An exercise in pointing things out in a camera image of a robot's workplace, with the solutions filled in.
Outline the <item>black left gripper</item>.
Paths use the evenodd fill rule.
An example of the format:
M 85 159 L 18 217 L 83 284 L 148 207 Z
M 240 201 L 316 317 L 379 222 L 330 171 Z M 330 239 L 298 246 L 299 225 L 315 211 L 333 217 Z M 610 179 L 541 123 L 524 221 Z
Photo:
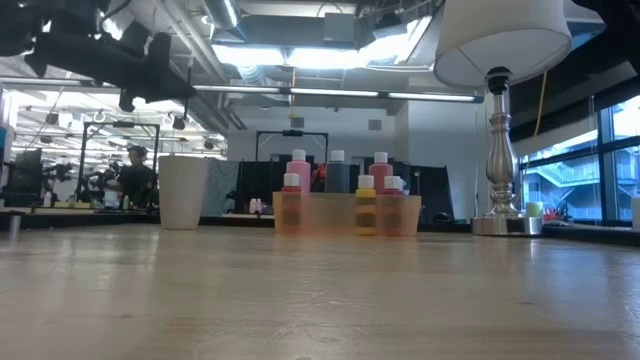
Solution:
M 135 110 L 135 97 L 153 100 L 193 97 L 196 93 L 193 86 L 170 68 L 172 39 L 168 33 L 157 33 L 149 45 L 151 78 L 144 70 L 144 46 L 149 35 L 147 29 L 127 29 L 119 40 L 110 33 L 103 33 L 98 39 L 62 31 L 41 33 L 36 37 L 33 52 L 24 60 L 40 78 L 49 66 L 54 66 L 121 88 L 119 107 L 127 113 Z

